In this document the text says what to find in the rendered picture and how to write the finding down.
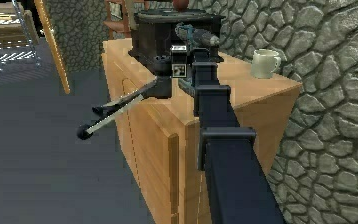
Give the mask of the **brown wooden shelf unit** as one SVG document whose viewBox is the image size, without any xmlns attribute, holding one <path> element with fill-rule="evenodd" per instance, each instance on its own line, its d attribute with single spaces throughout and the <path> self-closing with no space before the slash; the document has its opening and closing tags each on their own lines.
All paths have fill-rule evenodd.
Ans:
<svg viewBox="0 0 358 224">
<path fill-rule="evenodd" d="M 146 0 L 104 0 L 107 18 L 104 25 L 109 28 L 109 36 L 114 38 L 114 33 L 122 34 L 129 38 L 131 32 L 137 29 L 134 18 L 135 5 L 142 4 L 148 8 Z"/>
</svg>

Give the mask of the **black box appliance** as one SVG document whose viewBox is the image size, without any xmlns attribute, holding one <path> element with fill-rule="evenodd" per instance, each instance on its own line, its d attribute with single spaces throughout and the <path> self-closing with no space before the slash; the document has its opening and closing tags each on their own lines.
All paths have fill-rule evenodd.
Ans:
<svg viewBox="0 0 358 224">
<path fill-rule="evenodd" d="M 209 14 L 200 9 L 186 9 L 181 12 L 168 8 L 142 10 L 135 14 L 138 29 L 131 32 L 133 47 L 129 55 L 148 60 L 155 56 L 169 55 L 172 45 L 185 45 L 175 33 L 175 27 L 179 23 L 211 31 L 220 37 L 222 19 L 223 16 Z M 223 58 L 218 55 L 218 51 L 219 47 L 212 49 L 210 56 L 220 63 Z"/>
</svg>

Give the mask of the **light wooden cabinet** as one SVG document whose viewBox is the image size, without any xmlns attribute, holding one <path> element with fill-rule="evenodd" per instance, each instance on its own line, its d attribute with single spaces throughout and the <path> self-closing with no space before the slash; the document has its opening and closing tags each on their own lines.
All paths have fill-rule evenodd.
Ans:
<svg viewBox="0 0 358 224">
<path fill-rule="evenodd" d="M 239 123 L 257 131 L 255 152 L 268 173 L 301 84 L 275 74 L 251 76 L 251 65 L 223 56 L 217 75 L 231 87 Z M 177 84 L 169 99 L 149 98 L 116 118 L 120 145 L 156 224 L 212 224 L 205 176 L 197 170 L 199 122 L 193 98 Z"/>
</svg>

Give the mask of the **red round ball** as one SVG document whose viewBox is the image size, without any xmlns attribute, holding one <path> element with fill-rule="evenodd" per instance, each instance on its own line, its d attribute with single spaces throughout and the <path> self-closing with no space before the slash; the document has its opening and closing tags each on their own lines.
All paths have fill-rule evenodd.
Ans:
<svg viewBox="0 0 358 224">
<path fill-rule="evenodd" d="M 172 0 L 172 4 L 175 10 L 183 11 L 188 8 L 189 0 Z"/>
</svg>

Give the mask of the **light wooden slanted post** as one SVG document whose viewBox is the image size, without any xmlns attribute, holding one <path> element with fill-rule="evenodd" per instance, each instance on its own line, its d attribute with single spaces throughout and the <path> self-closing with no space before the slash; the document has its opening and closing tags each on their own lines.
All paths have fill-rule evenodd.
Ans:
<svg viewBox="0 0 358 224">
<path fill-rule="evenodd" d="M 51 24 L 51 20 L 46 12 L 44 0 L 34 0 L 40 21 L 43 26 L 43 32 L 48 42 L 49 48 L 51 50 L 51 54 L 60 77 L 61 84 L 63 86 L 64 92 L 66 94 L 70 93 L 70 86 L 68 82 L 67 73 L 65 70 L 65 65 L 63 63 L 63 59 L 60 53 L 60 50 L 57 46 L 57 42 L 54 37 L 53 27 Z"/>
</svg>

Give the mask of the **white mug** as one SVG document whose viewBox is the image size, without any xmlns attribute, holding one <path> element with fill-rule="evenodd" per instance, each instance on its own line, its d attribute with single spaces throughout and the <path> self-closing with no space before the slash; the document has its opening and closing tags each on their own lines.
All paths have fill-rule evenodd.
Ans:
<svg viewBox="0 0 358 224">
<path fill-rule="evenodd" d="M 251 63 L 251 75 L 259 79 L 271 79 L 281 64 L 277 51 L 257 49 L 254 51 Z"/>
</svg>

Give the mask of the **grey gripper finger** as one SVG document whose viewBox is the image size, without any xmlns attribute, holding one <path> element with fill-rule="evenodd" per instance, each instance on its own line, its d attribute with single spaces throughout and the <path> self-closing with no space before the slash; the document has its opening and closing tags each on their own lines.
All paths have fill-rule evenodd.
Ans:
<svg viewBox="0 0 358 224">
<path fill-rule="evenodd" d="M 136 100 L 137 98 L 141 98 L 142 100 L 147 99 L 153 92 L 153 89 L 156 87 L 156 85 L 157 80 L 154 79 L 153 81 L 143 85 L 141 88 L 135 90 L 134 92 L 122 96 L 115 101 L 111 101 L 102 106 L 93 107 L 92 111 L 100 117 L 110 115 L 114 112 L 119 111 L 120 109 L 125 108 L 128 104 L 130 104 L 133 100 Z"/>
<path fill-rule="evenodd" d="M 121 115 L 122 113 L 126 112 L 128 109 L 130 109 L 142 100 L 143 96 L 138 95 L 137 97 L 126 103 L 124 106 L 121 106 L 119 109 L 110 110 L 103 118 L 100 118 L 94 124 L 83 125 L 79 127 L 77 131 L 77 137 L 81 140 L 89 139 L 95 131 L 109 124 L 111 121 L 114 121 L 118 115 Z"/>
</svg>

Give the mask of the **blue and black power drill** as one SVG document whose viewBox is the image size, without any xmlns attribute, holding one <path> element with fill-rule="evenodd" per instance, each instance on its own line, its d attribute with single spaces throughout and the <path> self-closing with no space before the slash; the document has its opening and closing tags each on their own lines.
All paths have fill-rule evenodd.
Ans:
<svg viewBox="0 0 358 224">
<path fill-rule="evenodd" d="M 211 31 L 194 28 L 190 24 L 179 23 L 175 27 L 176 35 L 185 43 L 186 50 L 190 53 L 195 48 L 207 48 L 209 51 L 219 47 L 220 39 Z M 191 61 L 186 65 L 186 76 L 178 81 L 179 87 L 190 96 L 195 95 L 195 84 Z"/>
</svg>

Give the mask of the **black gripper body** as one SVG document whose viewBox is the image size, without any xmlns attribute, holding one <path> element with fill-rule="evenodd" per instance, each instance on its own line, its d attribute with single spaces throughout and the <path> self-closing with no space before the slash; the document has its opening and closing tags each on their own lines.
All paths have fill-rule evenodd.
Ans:
<svg viewBox="0 0 358 224">
<path fill-rule="evenodd" d="M 157 78 L 154 97 L 158 99 L 170 98 L 172 96 L 172 70 L 169 56 L 162 55 L 154 58 L 154 75 Z"/>
</svg>

